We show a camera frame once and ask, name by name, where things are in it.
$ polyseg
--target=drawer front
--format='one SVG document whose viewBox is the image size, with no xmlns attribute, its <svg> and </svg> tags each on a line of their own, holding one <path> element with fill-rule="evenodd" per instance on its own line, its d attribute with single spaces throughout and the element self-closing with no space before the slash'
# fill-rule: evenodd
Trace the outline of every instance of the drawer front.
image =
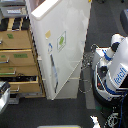
<svg viewBox="0 0 128 128">
<path fill-rule="evenodd" d="M 9 82 L 11 93 L 31 93 L 40 92 L 38 79 L 30 82 Z"/>
<path fill-rule="evenodd" d="M 36 65 L 25 67 L 1 67 L 0 77 L 37 76 Z"/>
<path fill-rule="evenodd" d="M 29 49 L 31 48 L 27 31 L 0 32 L 0 49 Z"/>
<path fill-rule="evenodd" d="M 32 50 L 1 50 L 0 67 L 35 65 Z"/>
</svg>

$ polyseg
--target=white robot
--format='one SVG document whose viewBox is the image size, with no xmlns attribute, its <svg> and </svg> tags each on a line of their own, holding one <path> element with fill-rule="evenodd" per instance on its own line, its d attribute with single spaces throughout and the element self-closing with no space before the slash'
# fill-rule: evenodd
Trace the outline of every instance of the white robot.
<svg viewBox="0 0 128 128">
<path fill-rule="evenodd" d="M 128 10 L 123 10 L 120 20 L 128 34 Z M 118 103 L 128 90 L 128 37 L 115 34 L 111 47 L 96 48 L 92 69 L 93 91 L 103 103 Z"/>
</svg>

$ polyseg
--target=cable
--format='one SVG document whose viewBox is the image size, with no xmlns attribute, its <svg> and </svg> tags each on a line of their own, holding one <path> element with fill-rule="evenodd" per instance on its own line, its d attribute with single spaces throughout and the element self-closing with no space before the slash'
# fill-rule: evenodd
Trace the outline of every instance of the cable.
<svg viewBox="0 0 128 128">
<path fill-rule="evenodd" d="M 94 54 L 95 51 L 93 51 L 93 46 L 96 46 L 96 48 L 99 48 L 99 46 L 98 46 L 97 44 L 93 44 L 93 45 L 91 46 L 91 52 Z"/>
<path fill-rule="evenodd" d="M 90 82 L 89 80 L 82 80 L 82 79 L 79 79 L 79 80 L 84 81 L 84 82 L 88 82 L 88 83 L 91 85 L 88 91 L 83 92 L 83 91 L 80 89 L 80 87 L 79 87 L 79 91 L 82 92 L 82 93 L 84 93 L 84 94 L 90 92 L 91 89 L 92 89 L 92 84 L 91 84 L 91 82 Z"/>
<path fill-rule="evenodd" d="M 99 4 L 103 4 L 106 2 L 106 0 L 96 0 Z"/>
<path fill-rule="evenodd" d="M 124 97 L 123 97 L 122 102 L 121 102 L 121 116 L 120 116 L 120 122 L 119 122 L 118 128 L 120 128 L 120 126 L 121 126 L 123 102 L 124 102 L 124 98 L 125 98 L 125 96 L 127 95 L 127 93 L 128 93 L 128 91 L 125 92 Z"/>
</svg>

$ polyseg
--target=wooden panel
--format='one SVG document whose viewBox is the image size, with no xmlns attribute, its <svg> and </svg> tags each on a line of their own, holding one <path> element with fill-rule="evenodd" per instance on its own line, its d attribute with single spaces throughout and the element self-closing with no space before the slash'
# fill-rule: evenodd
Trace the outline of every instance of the wooden panel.
<svg viewBox="0 0 128 128">
<path fill-rule="evenodd" d="M 31 48 L 28 31 L 0 32 L 0 49 L 28 49 Z"/>
<path fill-rule="evenodd" d="M 11 93 L 40 92 L 38 79 L 30 82 L 9 82 Z"/>
<path fill-rule="evenodd" d="M 32 50 L 0 50 L 1 66 L 35 65 Z"/>
<path fill-rule="evenodd" d="M 16 77 L 16 76 L 37 76 L 38 71 L 36 65 L 25 67 L 1 67 L 0 77 Z"/>
</svg>

